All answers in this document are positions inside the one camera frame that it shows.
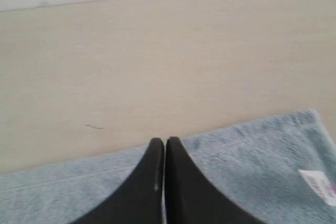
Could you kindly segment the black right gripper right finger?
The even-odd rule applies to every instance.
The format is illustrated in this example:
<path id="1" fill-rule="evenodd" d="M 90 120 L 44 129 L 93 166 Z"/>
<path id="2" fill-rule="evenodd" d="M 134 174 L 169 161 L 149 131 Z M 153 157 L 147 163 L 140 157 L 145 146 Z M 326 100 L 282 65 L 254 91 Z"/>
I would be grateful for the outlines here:
<path id="1" fill-rule="evenodd" d="M 166 143 L 164 198 L 167 223 L 260 223 L 203 175 L 178 137 Z"/>

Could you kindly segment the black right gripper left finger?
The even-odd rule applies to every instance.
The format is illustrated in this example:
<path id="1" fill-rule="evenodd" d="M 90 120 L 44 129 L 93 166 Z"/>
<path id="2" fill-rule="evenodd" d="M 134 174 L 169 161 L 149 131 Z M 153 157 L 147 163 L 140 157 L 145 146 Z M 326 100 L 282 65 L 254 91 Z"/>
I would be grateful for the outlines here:
<path id="1" fill-rule="evenodd" d="M 162 223 L 164 144 L 153 138 L 127 179 L 73 223 Z"/>

